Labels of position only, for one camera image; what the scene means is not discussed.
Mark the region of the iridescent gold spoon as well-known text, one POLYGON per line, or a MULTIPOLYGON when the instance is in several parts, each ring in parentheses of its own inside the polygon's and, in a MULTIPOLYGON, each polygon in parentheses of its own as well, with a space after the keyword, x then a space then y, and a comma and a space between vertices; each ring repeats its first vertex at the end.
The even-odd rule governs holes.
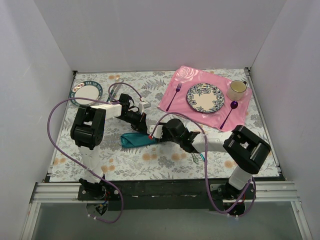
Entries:
POLYGON ((191 157, 192 157, 192 160, 193 160, 193 162, 194 162, 195 164, 198 164, 198 163, 199 163, 199 159, 197 158, 197 156, 196 156, 194 153, 191 154, 191 157))

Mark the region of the teal cloth napkin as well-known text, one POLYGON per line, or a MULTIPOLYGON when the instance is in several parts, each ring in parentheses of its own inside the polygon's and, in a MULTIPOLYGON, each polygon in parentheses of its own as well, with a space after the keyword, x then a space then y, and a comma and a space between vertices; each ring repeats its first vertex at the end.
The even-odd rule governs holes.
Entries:
POLYGON ((156 138, 150 138, 148 134, 129 132, 120 136, 120 142, 124 149, 133 149, 155 145, 158 143, 158 140, 156 138))

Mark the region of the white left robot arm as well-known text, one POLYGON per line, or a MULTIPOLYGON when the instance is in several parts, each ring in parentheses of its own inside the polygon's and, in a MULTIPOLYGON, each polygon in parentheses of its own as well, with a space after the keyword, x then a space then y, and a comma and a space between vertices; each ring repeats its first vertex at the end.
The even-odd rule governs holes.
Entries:
POLYGON ((95 200, 105 198, 108 192, 103 181, 100 180, 104 177, 104 172, 100 164, 99 145, 104 137, 105 121, 117 118, 131 125, 135 132, 125 133, 120 137, 124 149, 143 147, 153 142, 148 138, 144 112, 151 105, 141 100, 138 106, 131 106, 133 102, 128 94, 122 93, 118 103, 81 105, 76 113, 70 136, 81 153, 82 164, 93 172, 93 174, 87 173, 79 182, 84 187, 84 191, 95 200))

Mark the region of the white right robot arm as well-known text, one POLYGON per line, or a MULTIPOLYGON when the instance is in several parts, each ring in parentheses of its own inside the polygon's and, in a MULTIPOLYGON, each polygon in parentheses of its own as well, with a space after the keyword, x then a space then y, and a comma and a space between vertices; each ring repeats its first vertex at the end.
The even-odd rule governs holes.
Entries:
POLYGON ((160 142, 176 143, 187 153, 228 153, 237 167, 222 190, 226 197, 232 199, 243 195, 245 185, 259 173, 271 152, 266 141, 243 125, 237 125, 232 131, 205 135, 200 131, 189 131, 181 120, 173 118, 166 123, 161 122, 153 136, 160 142))

